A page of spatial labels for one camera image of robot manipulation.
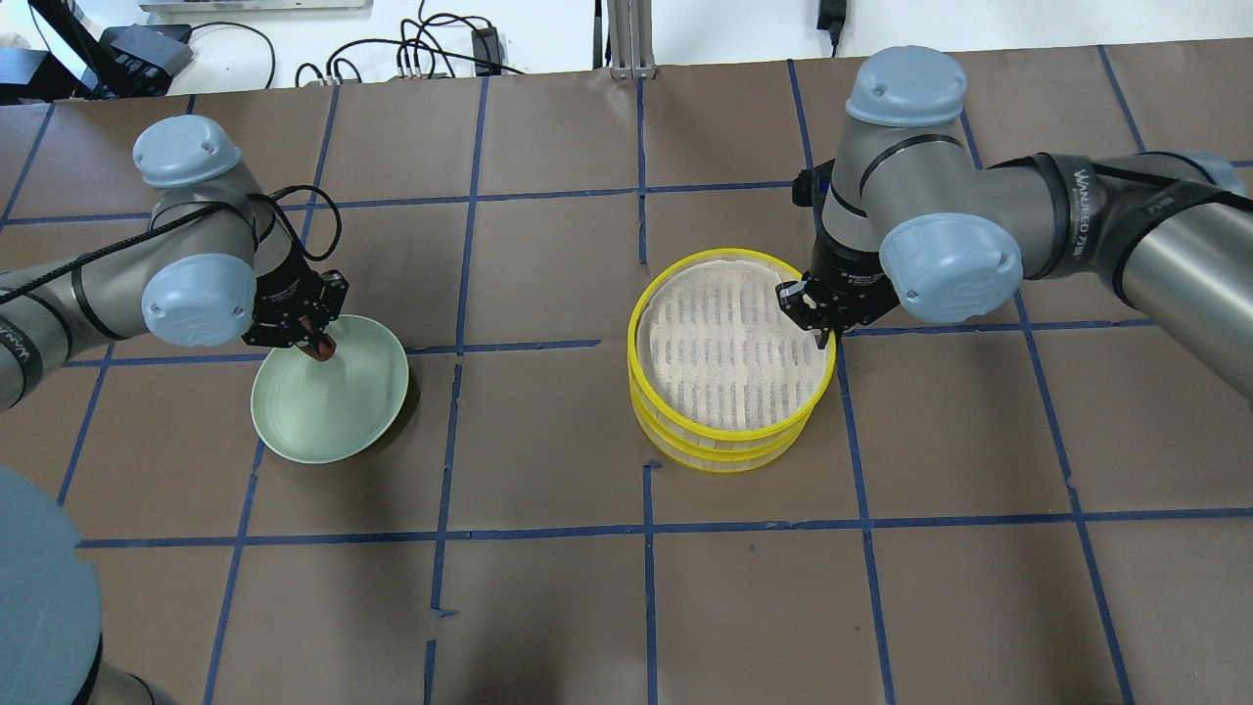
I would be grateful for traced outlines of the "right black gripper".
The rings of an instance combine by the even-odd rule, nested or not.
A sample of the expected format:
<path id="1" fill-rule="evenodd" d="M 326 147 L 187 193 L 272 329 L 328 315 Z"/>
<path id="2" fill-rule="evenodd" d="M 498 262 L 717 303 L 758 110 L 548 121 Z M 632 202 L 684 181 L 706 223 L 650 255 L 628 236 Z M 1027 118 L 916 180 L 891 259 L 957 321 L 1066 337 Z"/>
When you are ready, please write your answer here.
<path id="1" fill-rule="evenodd" d="M 777 301 L 793 324 L 809 331 L 819 351 L 900 306 L 880 257 L 850 249 L 831 235 L 814 237 L 809 269 L 801 280 L 778 284 Z"/>

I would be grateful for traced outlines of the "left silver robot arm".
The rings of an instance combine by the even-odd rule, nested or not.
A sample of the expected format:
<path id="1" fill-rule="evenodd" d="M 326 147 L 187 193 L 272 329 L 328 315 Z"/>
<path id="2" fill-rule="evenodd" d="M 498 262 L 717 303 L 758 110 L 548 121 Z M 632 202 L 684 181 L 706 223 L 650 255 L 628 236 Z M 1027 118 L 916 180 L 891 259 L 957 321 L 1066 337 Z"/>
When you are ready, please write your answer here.
<path id="1" fill-rule="evenodd" d="M 1 404 L 30 397 L 71 358 L 154 336 L 180 348 L 242 341 L 326 361 L 348 280 L 320 273 L 281 204 L 211 116 L 165 116 L 132 152 L 160 192 L 139 235 L 3 273 Z"/>

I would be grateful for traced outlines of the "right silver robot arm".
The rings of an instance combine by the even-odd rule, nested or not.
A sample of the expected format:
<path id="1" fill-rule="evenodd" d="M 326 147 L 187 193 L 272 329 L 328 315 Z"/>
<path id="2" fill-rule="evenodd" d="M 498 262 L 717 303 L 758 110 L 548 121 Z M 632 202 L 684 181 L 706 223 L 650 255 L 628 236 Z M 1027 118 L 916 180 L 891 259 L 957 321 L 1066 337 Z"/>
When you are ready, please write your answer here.
<path id="1" fill-rule="evenodd" d="M 814 245 L 777 286 L 784 316 L 826 348 L 896 308 L 957 326 L 1026 280 L 1090 272 L 1249 397 L 1250 198 L 1230 162 L 1037 153 L 979 168 L 959 138 L 967 86 L 931 48 L 860 64 L 837 155 L 793 183 Z"/>

